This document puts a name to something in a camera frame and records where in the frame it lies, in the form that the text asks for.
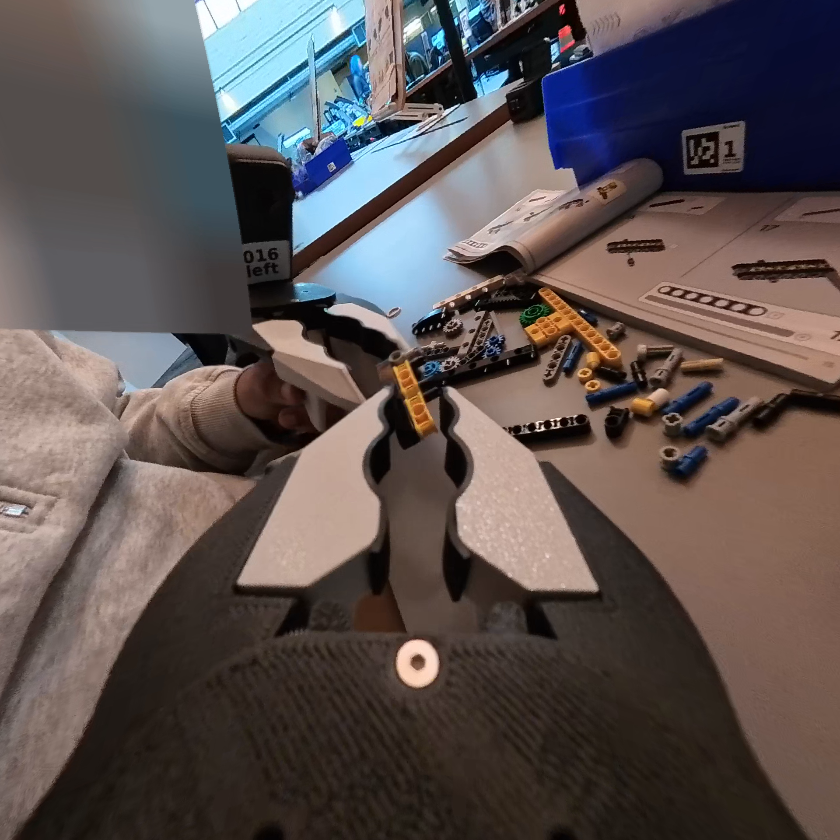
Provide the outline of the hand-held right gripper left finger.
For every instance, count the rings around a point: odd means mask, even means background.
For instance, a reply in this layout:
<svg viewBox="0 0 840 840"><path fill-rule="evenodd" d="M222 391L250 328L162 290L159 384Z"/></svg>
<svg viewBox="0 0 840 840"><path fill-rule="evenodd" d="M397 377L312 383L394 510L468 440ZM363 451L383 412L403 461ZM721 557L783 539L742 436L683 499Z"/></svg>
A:
<svg viewBox="0 0 840 840"><path fill-rule="evenodd" d="M243 593L304 599L380 594L390 538L380 491L391 467L385 387L305 447L236 581Z"/></svg>

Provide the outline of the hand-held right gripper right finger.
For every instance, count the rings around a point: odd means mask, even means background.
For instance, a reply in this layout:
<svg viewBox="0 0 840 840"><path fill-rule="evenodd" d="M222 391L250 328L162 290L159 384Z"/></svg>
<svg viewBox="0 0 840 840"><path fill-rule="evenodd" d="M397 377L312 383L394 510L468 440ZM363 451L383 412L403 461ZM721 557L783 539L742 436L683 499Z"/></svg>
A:
<svg viewBox="0 0 840 840"><path fill-rule="evenodd" d="M455 602L494 587L516 600L580 599L599 586L533 453L455 388L441 393L453 484L443 573Z"/></svg>

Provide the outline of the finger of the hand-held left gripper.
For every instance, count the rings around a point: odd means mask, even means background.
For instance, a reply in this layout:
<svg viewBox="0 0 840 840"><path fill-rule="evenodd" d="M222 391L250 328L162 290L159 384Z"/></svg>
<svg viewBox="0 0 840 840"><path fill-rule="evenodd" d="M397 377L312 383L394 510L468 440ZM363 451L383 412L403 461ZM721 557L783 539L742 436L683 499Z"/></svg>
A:
<svg viewBox="0 0 840 840"><path fill-rule="evenodd" d="M387 361L394 353L412 350L412 345L379 311L358 303L334 303L308 314L308 330L321 330L331 343L343 341L374 357Z"/></svg>
<svg viewBox="0 0 840 840"><path fill-rule="evenodd" d="M304 391L311 425L328 427L328 405L348 413L366 400L348 366L311 341L304 325L293 320L258 322L253 330L270 350L279 378Z"/></svg>

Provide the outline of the yellow and black lego assembly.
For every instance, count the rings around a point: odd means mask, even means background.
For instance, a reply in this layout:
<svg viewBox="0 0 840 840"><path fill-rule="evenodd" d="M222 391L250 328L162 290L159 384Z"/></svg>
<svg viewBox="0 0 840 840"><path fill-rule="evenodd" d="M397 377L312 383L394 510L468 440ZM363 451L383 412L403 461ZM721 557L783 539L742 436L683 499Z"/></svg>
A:
<svg viewBox="0 0 840 840"><path fill-rule="evenodd" d="M395 350L377 365L381 382L390 387L385 419L402 449L409 449L438 432L413 363L419 350Z"/></svg>

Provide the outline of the long light grey lego beam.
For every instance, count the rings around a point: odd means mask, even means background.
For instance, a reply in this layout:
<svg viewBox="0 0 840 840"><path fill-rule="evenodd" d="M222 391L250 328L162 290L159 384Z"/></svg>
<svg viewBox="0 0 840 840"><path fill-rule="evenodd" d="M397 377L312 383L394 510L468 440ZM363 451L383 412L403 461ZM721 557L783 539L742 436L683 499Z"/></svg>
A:
<svg viewBox="0 0 840 840"><path fill-rule="evenodd" d="M468 356L480 353L485 343L497 330L495 313L492 311L475 311L463 317L465 334L460 344L456 358L464 361Z"/></svg>

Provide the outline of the short black lego beam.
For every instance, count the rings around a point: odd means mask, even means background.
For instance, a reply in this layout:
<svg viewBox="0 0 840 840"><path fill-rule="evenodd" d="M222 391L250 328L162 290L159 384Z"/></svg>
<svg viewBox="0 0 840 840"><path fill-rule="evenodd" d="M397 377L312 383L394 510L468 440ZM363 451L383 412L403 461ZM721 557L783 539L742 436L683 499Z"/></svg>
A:
<svg viewBox="0 0 840 840"><path fill-rule="evenodd" d="M592 425L588 415L573 414L513 424L502 430L522 445L534 446L588 437L592 433Z"/></svg>

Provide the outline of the long black lego beam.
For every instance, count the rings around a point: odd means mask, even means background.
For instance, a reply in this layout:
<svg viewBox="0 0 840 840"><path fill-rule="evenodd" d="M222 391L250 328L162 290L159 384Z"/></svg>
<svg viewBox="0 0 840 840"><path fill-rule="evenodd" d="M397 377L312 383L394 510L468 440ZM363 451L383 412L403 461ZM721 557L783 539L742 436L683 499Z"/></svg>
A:
<svg viewBox="0 0 840 840"><path fill-rule="evenodd" d="M461 385L495 373L505 373L523 365L539 361L538 350L529 345L513 350L505 350L497 355L481 357L477 360L460 364L450 371L442 371L419 381L421 389Z"/></svg>

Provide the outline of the thin grey lego beam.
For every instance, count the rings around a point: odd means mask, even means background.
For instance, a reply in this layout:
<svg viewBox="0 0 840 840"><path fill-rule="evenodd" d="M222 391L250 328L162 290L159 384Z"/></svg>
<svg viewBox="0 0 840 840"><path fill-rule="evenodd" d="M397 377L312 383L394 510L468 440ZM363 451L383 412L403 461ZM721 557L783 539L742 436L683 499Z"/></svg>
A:
<svg viewBox="0 0 840 840"><path fill-rule="evenodd" d="M556 382L571 344L572 336L568 333L558 338L551 352L547 355L547 361L542 372L543 385L552 386Z"/></svg>

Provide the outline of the yellow lego beam assembly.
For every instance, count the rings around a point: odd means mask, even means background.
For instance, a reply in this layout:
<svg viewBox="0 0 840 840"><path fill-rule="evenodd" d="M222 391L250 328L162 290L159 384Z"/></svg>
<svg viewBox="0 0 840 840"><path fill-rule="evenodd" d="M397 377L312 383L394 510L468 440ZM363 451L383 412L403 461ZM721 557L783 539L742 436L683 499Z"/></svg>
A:
<svg viewBox="0 0 840 840"><path fill-rule="evenodd" d="M604 366L612 369L623 367L622 353L615 344L602 334L597 327L586 321L578 311L573 309L554 290L548 287L541 287L538 289L538 294L547 306L559 314L561 319L570 325L575 336L590 351L599 354Z"/></svg>

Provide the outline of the pile of small lego pins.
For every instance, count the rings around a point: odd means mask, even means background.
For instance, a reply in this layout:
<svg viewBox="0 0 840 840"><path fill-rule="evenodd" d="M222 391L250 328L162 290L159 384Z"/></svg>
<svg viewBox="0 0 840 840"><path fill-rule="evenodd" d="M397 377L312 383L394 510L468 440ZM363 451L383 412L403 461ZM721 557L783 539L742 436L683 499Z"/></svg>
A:
<svg viewBox="0 0 840 840"><path fill-rule="evenodd" d="M792 388L769 397L726 396L716 402L715 383L701 375L723 372L722 359L689 359L673 344L644 344L627 367L610 367L582 340L561 355L562 374L573 375L584 389L588 407L601 412L607 443L617 448L635 423L657 427L665 438L659 467L673 480L687 483L706 464L708 443L723 446L744 428L768 431L787 413L809 412L838 417L838 394Z"/></svg>

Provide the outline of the lego instruction booklet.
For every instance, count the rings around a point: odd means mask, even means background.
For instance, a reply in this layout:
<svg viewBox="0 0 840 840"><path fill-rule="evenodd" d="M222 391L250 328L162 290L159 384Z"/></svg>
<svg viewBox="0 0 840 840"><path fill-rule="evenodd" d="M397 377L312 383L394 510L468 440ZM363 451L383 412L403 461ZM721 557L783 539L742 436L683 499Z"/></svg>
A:
<svg viewBox="0 0 840 840"><path fill-rule="evenodd" d="M572 191L534 191L444 257L509 257L628 324L838 387L838 190L665 192L663 181L636 159Z"/></svg>

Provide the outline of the blue storage bin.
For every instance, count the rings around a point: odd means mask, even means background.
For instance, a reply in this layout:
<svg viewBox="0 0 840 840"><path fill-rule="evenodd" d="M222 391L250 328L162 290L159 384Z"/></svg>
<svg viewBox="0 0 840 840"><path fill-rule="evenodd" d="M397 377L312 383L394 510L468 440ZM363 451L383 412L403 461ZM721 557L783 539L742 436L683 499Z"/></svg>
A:
<svg viewBox="0 0 840 840"><path fill-rule="evenodd" d="M320 145L308 161L292 173L296 193L308 195L352 164L350 148L344 138L336 138L329 145Z"/></svg>

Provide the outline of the cardboard sheet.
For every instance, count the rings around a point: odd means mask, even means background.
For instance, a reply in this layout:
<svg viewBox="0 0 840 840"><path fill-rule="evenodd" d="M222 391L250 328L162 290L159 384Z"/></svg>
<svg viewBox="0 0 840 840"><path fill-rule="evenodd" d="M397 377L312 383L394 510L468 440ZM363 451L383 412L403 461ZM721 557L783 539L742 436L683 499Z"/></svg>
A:
<svg viewBox="0 0 840 840"><path fill-rule="evenodd" d="M371 116L381 122L406 104L403 1L365 1L364 26Z"/></svg>

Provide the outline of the small black box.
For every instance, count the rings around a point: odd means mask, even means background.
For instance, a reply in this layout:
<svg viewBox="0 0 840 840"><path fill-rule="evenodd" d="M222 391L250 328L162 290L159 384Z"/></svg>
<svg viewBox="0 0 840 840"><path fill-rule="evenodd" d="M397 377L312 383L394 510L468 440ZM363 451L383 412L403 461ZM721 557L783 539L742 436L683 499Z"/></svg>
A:
<svg viewBox="0 0 840 840"><path fill-rule="evenodd" d="M509 119L512 123L525 123L544 114L543 79L522 80L506 91Z"/></svg>

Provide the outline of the blue storage box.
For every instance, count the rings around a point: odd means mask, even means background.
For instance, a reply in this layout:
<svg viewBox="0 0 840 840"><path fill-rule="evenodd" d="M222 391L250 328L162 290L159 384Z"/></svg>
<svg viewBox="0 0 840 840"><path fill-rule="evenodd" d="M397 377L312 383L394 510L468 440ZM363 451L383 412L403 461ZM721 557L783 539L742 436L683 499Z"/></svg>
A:
<svg viewBox="0 0 840 840"><path fill-rule="evenodd" d="M636 158L684 192L837 191L839 3L726 2L542 81L579 183Z"/></svg>

